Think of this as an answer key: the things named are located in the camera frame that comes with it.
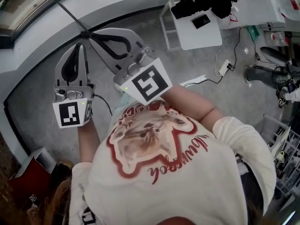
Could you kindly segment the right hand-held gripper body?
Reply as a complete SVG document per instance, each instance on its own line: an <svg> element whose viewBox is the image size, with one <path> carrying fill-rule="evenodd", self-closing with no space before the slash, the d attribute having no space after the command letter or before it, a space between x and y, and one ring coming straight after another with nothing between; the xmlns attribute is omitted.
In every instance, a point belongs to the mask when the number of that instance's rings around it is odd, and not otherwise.
<svg viewBox="0 0 300 225"><path fill-rule="evenodd" d="M145 46L113 78L120 89L143 105L148 105L173 85L159 58Z"/></svg>

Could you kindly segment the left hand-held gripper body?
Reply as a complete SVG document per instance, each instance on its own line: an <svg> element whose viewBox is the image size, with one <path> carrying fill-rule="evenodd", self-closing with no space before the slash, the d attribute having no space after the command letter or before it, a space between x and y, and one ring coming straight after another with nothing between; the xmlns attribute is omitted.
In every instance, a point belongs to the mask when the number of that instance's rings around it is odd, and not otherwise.
<svg viewBox="0 0 300 225"><path fill-rule="evenodd" d="M60 128L82 127L90 121L94 90L92 83L82 87L54 85L52 106Z"/></svg>

